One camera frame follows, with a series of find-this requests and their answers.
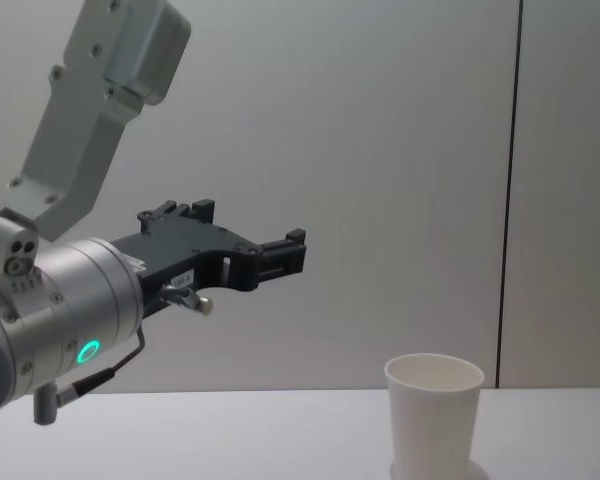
white wall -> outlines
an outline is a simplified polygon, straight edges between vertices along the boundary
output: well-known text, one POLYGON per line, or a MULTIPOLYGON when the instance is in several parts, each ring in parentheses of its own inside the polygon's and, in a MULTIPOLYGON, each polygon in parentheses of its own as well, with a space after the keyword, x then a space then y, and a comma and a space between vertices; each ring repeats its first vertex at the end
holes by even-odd
POLYGON ((525 2, 502 386, 600 386, 600 0, 525 2))
MULTIPOLYGON (((493 384, 517 1, 173 3, 194 34, 170 94, 128 127, 66 238, 115 239, 140 210, 209 197, 255 241, 305 227, 306 272, 210 292, 209 319, 149 319, 109 390, 377 387, 415 351, 493 384)), ((79 8, 0 2, 0 193, 79 8)))

label sticker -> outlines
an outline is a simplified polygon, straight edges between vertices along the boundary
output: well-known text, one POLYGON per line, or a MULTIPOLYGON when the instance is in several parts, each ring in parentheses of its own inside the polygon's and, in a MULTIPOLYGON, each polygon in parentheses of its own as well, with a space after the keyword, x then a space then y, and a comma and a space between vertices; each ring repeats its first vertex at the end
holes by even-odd
POLYGON ((189 270, 188 272, 184 272, 182 275, 178 275, 177 277, 171 280, 171 285, 176 288, 184 288, 193 285, 193 281, 195 279, 194 270, 189 270))
POLYGON ((144 272, 147 269, 147 264, 144 262, 144 260, 134 258, 131 255, 124 255, 124 257, 127 259, 127 262, 129 262, 134 272, 144 272))

cable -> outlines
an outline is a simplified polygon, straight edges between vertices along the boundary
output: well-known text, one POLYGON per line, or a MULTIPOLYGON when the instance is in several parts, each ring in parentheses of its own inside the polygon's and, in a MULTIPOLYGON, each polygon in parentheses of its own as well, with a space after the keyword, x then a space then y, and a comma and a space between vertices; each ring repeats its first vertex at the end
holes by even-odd
POLYGON ((109 380, 113 379, 116 376, 116 372, 124 367, 127 363, 133 360, 138 354, 144 350, 146 345, 144 331, 142 330, 142 325, 138 328, 136 332, 138 335, 139 345, 129 353, 126 357, 116 363, 113 367, 105 368, 104 370, 100 370, 93 375, 89 375, 82 380, 78 380, 72 383, 67 388, 63 389, 58 393, 56 399, 59 407, 64 407, 65 405, 77 400, 78 398, 86 395, 87 393, 95 390, 96 388, 104 385, 109 380))

black mounting bracket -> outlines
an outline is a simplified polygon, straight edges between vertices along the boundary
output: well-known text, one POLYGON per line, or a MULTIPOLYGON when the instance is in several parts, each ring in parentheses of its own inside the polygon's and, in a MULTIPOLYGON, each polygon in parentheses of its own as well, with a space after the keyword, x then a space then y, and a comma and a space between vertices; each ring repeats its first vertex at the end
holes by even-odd
POLYGON ((293 230, 284 240, 256 244, 214 225, 214 210, 212 200, 192 205, 168 201, 138 214, 140 233, 113 242, 131 257, 145 298, 145 316, 168 306, 158 295, 179 277, 194 290, 224 287, 249 292, 260 282, 302 272, 304 230, 293 230))

screw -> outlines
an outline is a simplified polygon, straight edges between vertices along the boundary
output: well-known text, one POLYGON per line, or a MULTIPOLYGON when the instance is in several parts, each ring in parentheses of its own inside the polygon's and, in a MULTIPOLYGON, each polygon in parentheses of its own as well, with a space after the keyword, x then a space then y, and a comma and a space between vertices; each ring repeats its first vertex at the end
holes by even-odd
POLYGON ((53 292, 51 294, 51 302, 56 304, 56 305, 60 305, 62 302, 64 302, 64 297, 62 296, 62 294, 60 292, 53 292))
POLYGON ((44 203, 46 203, 47 205, 53 205, 54 203, 56 203, 58 201, 60 197, 58 196, 58 194, 56 193, 52 193, 51 195, 48 195, 47 198, 44 199, 44 203))
POLYGON ((62 76, 64 75, 64 68, 62 68, 60 65, 56 65, 55 67, 53 67, 51 69, 51 79, 55 80, 56 82, 58 80, 60 80, 62 78, 62 76))
POLYGON ((100 45, 99 43, 95 43, 93 45, 93 47, 91 47, 91 56, 93 58, 99 57, 101 53, 102 53, 102 45, 100 45))
POLYGON ((15 323, 18 320, 18 316, 11 310, 7 310, 6 312, 4 312, 2 314, 2 318, 4 318, 4 321, 7 323, 15 323))
POLYGON ((10 258, 4 264, 4 271, 12 277, 22 275, 26 271, 26 264, 17 258, 10 258))

